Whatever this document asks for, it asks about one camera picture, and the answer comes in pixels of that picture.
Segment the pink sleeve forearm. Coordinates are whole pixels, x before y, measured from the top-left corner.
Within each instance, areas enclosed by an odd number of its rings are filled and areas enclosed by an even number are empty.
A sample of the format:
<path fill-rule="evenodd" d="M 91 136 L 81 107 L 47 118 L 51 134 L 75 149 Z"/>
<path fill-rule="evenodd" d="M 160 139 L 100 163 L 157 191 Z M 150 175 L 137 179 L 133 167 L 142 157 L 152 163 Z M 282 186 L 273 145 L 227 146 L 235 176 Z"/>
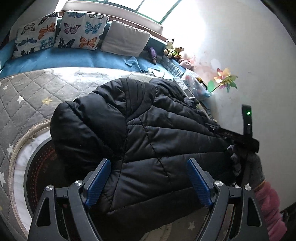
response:
<path fill-rule="evenodd" d="M 280 199 L 278 193 L 267 181 L 263 181 L 257 186 L 254 193 L 267 225 L 269 240 L 281 240 L 287 232 L 287 227 L 280 214 Z"/>

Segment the right grey gloved hand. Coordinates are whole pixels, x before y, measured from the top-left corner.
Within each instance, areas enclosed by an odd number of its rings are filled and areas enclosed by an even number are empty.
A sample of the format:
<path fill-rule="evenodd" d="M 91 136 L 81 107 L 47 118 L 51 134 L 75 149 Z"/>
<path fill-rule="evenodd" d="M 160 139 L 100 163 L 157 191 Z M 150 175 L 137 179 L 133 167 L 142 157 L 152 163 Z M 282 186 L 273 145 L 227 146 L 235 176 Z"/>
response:
<path fill-rule="evenodd" d="M 239 187 L 249 185 L 256 189 L 265 181 L 260 157 L 256 153 L 247 153 L 240 145 L 230 145 L 227 148 L 233 162 L 235 184 Z"/>

